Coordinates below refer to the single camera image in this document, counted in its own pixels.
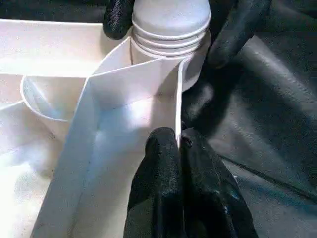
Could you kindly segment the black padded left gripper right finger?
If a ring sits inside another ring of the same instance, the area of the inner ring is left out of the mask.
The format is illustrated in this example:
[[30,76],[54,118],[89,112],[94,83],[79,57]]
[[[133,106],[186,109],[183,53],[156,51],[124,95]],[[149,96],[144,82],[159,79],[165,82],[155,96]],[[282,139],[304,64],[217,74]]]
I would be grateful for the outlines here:
[[181,135],[185,231],[190,238],[256,238],[238,184],[206,139],[194,129]]

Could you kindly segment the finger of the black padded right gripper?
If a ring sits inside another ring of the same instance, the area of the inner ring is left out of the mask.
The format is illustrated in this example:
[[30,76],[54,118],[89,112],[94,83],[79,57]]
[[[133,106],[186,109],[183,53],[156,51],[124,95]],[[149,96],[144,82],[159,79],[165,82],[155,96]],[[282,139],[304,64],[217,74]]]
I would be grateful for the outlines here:
[[122,39],[132,26],[135,0],[110,0],[103,17],[104,34],[114,40]]
[[208,64],[214,69],[226,66],[253,37],[257,25],[269,12],[270,0],[237,0],[224,25],[211,44]]

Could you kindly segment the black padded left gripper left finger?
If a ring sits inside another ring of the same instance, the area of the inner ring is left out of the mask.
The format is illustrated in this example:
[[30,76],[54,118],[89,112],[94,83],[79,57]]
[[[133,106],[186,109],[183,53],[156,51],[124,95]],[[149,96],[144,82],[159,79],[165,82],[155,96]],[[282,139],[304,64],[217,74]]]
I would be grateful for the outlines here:
[[131,184],[123,236],[185,236],[181,158],[171,128],[157,128],[147,139]]

